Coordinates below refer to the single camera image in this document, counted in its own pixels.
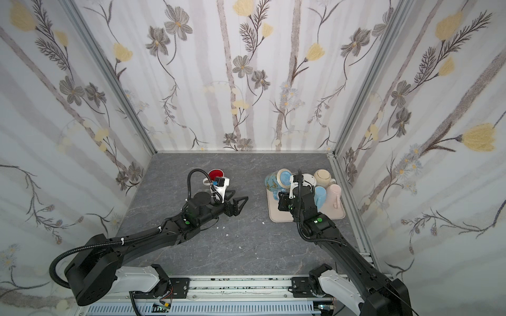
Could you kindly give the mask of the beige plastic tray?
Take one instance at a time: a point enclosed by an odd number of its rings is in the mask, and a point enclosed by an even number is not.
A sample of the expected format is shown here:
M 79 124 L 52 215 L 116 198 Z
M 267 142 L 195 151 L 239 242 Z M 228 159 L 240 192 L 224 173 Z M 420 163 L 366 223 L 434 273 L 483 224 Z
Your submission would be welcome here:
M 269 210 L 269 216 L 271 221 L 275 223 L 289 223 L 293 222 L 293 217 L 290 213 L 283 213 L 278 210 L 278 201 L 274 200 L 272 193 L 267 191 L 267 205 Z M 342 205 L 340 205 L 339 209 L 327 209 L 323 206 L 323 208 L 318 209 L 319 212 L 323 213 L 331 220 L 340 220 L 344 219 L 346 214 Z

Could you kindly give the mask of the white mug red inside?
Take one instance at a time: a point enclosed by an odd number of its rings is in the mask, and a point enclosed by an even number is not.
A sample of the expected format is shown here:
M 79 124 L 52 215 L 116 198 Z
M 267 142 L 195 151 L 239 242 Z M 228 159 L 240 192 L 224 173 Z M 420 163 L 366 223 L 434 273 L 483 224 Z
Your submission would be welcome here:
M 208 176 L 211 181 L 214 181 L 217 177 L 224 177 L 224 172 L 221 169 L 212 169 L 208 172 Z M 205 178 L 202 183 L 203 185 L 209 185 L 210 181 Z

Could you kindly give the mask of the blue glass patterned mug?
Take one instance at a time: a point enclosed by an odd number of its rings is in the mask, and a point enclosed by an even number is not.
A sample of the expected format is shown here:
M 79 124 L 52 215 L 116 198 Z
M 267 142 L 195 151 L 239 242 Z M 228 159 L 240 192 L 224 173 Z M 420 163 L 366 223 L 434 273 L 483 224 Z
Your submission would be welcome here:
M 292 172 L 288 169 L 280 169 L 265 178 L 264 185 L 267 191 L 272 193 L 274 200 L 279 200 L 280 192 L 288 192 L 291 188 Z

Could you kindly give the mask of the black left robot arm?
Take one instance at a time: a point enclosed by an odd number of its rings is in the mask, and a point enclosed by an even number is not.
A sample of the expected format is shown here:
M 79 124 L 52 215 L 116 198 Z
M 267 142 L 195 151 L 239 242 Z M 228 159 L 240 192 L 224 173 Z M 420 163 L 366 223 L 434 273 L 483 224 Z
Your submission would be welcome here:
M 96 235 L 86 245 L 58 255 L 49 266 L 50 277 L 72 290 L 79 306 L 93 304 L 120 283 L 117 271 L 130 261 L 190 240 L 203 225 L 222 214 L 238 216 L 249 199 L 235 198 L 234 194 L 234 190 L 227 191 L 224 202 L 217 203 L 208 192 L 199 192 L 185 202 L 179 214 L 155 228 L 115 238 Z

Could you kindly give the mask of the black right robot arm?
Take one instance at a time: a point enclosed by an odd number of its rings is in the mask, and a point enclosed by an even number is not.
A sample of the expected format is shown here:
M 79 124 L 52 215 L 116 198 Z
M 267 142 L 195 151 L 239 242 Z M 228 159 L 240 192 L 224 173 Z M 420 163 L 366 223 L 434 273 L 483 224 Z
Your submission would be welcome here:
M 415 314 L 406 285 L 389 279 L 349 245 L 336 224 L 317 210 L 313 189 L 298 186 L 278 196 L 278 209 L 293 216 L 300 237 L 327 252 L 349 279 L 326 267 L 316 274 L 319 295 L 333 296 L 355 315 Z

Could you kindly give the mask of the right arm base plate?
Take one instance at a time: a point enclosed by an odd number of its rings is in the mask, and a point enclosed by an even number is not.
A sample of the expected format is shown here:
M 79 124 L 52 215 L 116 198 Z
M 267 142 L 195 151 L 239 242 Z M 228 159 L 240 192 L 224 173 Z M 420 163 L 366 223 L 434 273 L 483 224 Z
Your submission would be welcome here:
M 289 291 L 294 298 L 315 298 L 315 284 L 314 278 L 310 276 L 294 276 Z

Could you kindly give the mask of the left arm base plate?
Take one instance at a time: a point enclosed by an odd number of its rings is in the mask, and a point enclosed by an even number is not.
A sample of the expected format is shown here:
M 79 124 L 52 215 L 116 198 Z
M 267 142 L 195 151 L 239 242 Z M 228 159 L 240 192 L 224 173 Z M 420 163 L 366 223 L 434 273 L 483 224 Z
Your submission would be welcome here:
M 170 278 L 170 287 L 165 298 L 186 299 L 190 281 L 190 278 Z

